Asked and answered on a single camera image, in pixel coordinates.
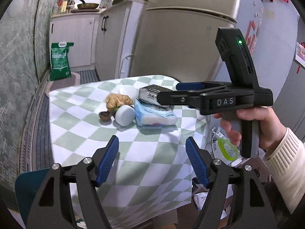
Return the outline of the right hand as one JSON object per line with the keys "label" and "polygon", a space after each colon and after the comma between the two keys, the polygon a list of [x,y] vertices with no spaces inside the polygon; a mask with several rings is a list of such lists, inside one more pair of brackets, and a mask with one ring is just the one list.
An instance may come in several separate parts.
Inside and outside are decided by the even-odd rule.
{"label": "right hand", "polygon": [[[286,134],[286,127],[281,124],[272,108],[252,107],[237,110],[236,114],[241,120],[260,121],[259,147],[269,153],[275,151]],[[239,146],[242,140],[241,133],[233,130],[230,122],[225,120],[220,113],[215,114],[214,118],[221,119],[220,126],[225,130],[230,142]]]}

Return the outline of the cream knit sleeve forearm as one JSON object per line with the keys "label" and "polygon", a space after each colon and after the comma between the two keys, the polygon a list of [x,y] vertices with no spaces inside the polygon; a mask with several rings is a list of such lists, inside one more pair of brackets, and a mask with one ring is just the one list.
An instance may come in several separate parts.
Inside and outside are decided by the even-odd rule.
{"label": "cream knit sleeve forearm", "polygon": [[292,214],[304,196],[304,144],[287,128],[279,146],[264,162]]}

